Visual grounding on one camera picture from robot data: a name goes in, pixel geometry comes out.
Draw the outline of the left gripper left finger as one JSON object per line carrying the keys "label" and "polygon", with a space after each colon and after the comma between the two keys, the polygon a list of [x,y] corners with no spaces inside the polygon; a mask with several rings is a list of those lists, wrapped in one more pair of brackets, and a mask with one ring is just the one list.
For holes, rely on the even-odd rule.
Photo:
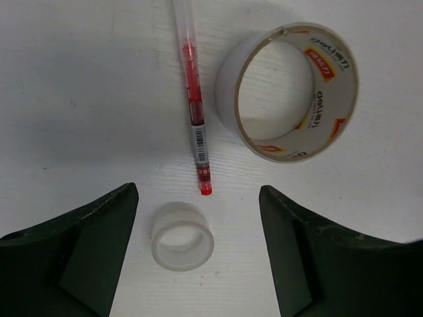
{"label": "left gripper left finger", "polygon": [[58,285],[95,316],[109,316],[138,205],[127,183],[84,206]]}

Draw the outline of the red pen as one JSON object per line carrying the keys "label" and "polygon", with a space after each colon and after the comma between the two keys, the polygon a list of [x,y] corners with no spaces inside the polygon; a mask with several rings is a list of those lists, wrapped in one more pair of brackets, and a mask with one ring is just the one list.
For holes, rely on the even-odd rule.
{"label": "red pen", "polygon": [[186,85],[199,189],[202,195],[207,196],[212,194],[212,179],[206,140],[192,2],[174,1],[173,7],[181,65]]}

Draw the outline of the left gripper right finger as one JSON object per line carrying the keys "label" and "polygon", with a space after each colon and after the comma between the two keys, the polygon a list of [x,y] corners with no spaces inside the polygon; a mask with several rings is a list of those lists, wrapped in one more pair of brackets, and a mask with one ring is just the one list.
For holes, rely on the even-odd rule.
{"label": "left gripper right finger", "polygon": [[291,213],[263,186],[260,216],[282,316],[299,316],[313,302]]}

